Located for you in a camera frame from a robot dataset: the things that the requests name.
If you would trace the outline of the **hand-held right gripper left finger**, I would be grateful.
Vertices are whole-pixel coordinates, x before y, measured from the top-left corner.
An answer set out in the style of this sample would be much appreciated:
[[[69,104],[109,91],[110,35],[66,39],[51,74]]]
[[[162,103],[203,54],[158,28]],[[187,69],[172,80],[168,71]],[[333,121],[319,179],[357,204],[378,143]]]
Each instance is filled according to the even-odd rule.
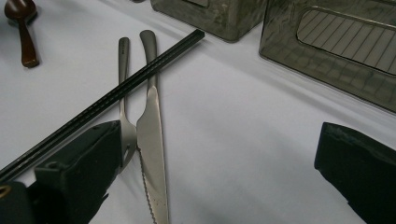
[[[96,125],[35,168],[48,224],[88,224],[120,168],[120,123]]]

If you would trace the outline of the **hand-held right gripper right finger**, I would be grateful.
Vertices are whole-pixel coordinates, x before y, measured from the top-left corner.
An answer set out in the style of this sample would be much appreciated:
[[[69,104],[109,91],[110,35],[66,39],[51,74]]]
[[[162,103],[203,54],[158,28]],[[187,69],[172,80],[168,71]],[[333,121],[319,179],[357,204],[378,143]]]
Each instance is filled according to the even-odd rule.
[[[396,150],[325,122],[314,167],[367,224],[396,224]]]

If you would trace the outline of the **steel table knife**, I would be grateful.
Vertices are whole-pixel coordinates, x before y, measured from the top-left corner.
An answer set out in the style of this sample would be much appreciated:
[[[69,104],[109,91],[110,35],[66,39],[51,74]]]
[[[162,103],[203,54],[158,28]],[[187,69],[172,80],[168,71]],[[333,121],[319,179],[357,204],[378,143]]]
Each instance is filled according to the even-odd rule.
[[[146,106],[136,128],[150,213],[155,224],[170,224],[157,74],[148,79]]]

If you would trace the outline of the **steel fork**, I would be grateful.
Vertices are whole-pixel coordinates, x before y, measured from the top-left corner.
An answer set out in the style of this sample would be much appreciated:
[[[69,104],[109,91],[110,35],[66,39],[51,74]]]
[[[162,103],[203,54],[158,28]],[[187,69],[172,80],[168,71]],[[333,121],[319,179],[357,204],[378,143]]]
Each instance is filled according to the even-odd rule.
[[[119,40],[119,83],[121,84],[128,77],[130,55],[130,40],[122,37]],[[120,128],[121,128],[121,166],[123,171],[132,159],[137,147],[136,127],[127,119],[126,98],[120,99]]]

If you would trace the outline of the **smoky clear plastic bin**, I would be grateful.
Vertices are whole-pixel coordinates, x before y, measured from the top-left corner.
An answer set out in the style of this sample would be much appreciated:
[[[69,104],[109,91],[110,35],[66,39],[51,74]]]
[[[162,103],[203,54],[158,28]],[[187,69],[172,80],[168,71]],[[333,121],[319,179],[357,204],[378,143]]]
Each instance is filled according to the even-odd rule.
[[[270,0],[260,55],[396,114],[396,0]]]
[[[268,0],[150,0],[155,11],[236,42],[264,18]]]

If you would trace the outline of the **white tablecloth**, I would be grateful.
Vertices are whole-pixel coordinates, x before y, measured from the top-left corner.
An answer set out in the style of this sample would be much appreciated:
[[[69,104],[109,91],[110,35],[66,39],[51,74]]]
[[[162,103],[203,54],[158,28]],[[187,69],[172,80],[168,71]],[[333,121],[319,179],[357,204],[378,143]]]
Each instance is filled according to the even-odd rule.
[[[35,0],[37,67],[21,64],[16,25],[0,0],[0,168],[118,83],[118,42],[130,68],[150,29],[166,50],[191,28],[131,0]],[[363,224],[314,167],[324,122],[396,149],[396,115],[259,54],[261,32],[207,35],[159,77],[172,224]]]

